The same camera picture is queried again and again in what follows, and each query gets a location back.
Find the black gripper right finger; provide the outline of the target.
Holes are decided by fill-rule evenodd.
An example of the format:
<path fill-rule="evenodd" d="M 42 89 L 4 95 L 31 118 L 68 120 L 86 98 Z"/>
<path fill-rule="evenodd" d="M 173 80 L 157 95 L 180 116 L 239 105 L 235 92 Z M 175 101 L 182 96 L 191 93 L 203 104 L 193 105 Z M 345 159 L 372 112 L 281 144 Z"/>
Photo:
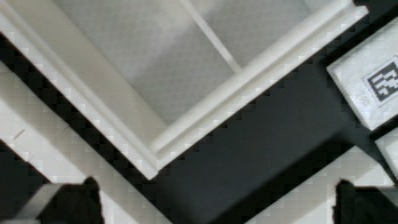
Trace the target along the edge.
<path fill-rule="evenodd" d="M 335 224 L 398 224 L 398 188 L 337 185 Z"/>

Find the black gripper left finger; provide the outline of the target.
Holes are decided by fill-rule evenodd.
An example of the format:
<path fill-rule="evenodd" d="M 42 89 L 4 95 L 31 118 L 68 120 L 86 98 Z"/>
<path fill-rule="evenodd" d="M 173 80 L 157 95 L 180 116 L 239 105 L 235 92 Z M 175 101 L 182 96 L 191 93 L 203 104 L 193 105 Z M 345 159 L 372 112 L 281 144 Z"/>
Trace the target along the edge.
<path fill-rule="evenodd" d="M 45 184 L 17 215 L 0 224 L 106 224 L 100 184 Z"/>

